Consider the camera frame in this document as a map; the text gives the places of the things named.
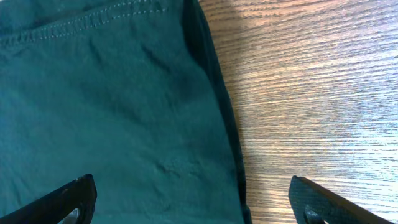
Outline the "black garment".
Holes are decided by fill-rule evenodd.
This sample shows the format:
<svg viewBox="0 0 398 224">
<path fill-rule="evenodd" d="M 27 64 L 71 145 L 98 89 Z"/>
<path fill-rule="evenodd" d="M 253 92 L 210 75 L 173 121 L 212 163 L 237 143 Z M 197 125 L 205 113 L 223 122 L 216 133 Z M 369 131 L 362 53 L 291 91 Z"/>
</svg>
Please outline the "black garment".
<svg viewBox="0 0 398 224">
<path fill-rule="evenodd" d="M 95 223 L 250 223 L 198 1 L 1 2 L 1 214 L 84 174 Z"/>
</svg>

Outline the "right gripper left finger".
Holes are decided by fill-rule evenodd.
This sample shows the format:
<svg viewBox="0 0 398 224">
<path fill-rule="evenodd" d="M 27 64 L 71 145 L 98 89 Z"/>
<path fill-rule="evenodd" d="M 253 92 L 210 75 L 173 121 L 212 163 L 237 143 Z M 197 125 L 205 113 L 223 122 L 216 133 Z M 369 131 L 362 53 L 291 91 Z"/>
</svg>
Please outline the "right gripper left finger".
<svg viewBox="0 0 398 224">
<path fill-rule="evenodd" d="M 90 224 L 95 212 L 96 185 L 85 174 L 38 200 L 1 217 L 1 223 L 77 223 Z"/>
</svg>

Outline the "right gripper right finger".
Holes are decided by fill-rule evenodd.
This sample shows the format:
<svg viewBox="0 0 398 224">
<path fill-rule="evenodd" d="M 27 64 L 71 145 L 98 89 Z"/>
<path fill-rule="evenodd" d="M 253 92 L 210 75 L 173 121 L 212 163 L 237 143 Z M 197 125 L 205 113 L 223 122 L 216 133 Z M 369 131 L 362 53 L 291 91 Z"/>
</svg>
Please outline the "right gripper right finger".
<svg viewBox="0 0 398 224">
<path fill-rule="evenodd" d="M 392 224 L 305 177 L 292 177 L 289 201 L 298 224 Z"/>
</svg>

